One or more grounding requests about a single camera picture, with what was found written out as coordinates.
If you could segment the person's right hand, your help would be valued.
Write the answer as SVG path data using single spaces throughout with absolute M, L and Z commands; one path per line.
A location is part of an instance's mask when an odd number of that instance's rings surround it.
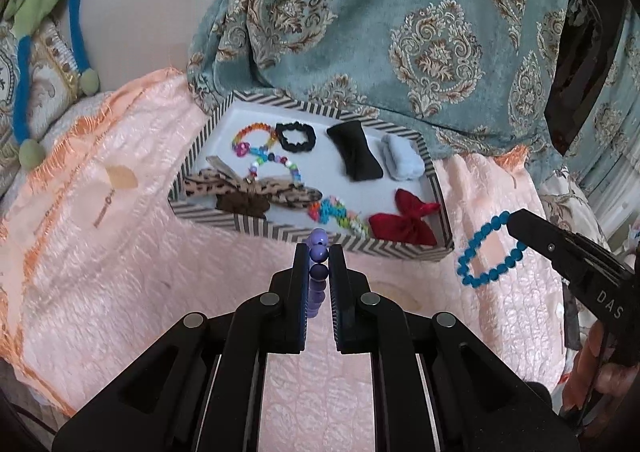
M 600 347 L 604 326 L 600 321 L 590 328 L 585 345 L 575 357 L 574 366 L 562 393 L 565 411 L 581 409 L 587 399 L 589 387 L 600 394 L 623 397 L 636 378 L 639 365 L 623 366 L 617 363 L 600 363 Z

